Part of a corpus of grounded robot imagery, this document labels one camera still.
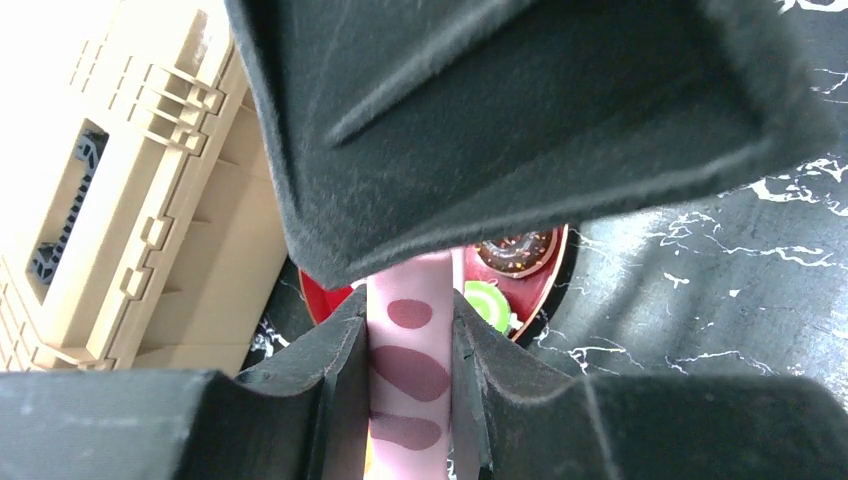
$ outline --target donut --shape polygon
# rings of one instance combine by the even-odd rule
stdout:
[[[510,277],[532,275],[551,259],[557,242],[557,231],[530,232],[474,245],[484,265]]]
[[[469,280],[465,282],[465,299],[495,330],[506,334],[513,328],[510,322],[512,309],[498,287],[488,282]]]

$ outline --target red plate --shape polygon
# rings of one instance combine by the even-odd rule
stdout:
[[[530,326],[531,320],[539,313],[539,309],[542,308],[545,299],[548,298],[548,294],[554,285],[554,280],[562,266],[566,245],[565,232],[567,231],[568,227],[557,229],[556,250],[553,257],[545,264],[545,267],[532,275],[520,279],[498,275],[483,264],[477,256],[477,252],[474,251],[474,247],[466,247],[465,279],[482,281],[497,280],[498,288],[503,292],[507,301],[509,301],[512,311],[524,323],[524,327],[512,334],[512,340],[517,340],[524,333],[527,327]],[[350,287],[327,291],[302,271],[298,271],[298,275],[300,277],[303,296],[306,299],[306,309],[309,311],[309,315],[316,325],[326,320],[348,295],[353,292],[353,289]]]

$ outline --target maroon spot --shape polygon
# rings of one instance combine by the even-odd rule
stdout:
[[[422,418],[402,417],[383,412],[371,412],[371,438],[385,440],[409,450],[426,450],[442,436],[436,422]]]
[[[427,325],[433,318],[433,308],[421,300],[395,300],[386,307],[386,313],[395,325],[410,330]]]
[[[387,345],[371,351],[371,367],[386,381],[419,402],[432,402],[450,388],[450,374],[433,357]]]

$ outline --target black felt surface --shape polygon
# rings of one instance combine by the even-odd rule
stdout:
[[[291,258],[413,255],[718,193],[819,153],[770,2],[228,0]]]

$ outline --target chocolate donut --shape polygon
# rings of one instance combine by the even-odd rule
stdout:
[[[484,265],[499,274],[524,278],[545,266],[554,254],[556,242],[557,231],[550,230],[487,240],[474,245],[474,250]]]

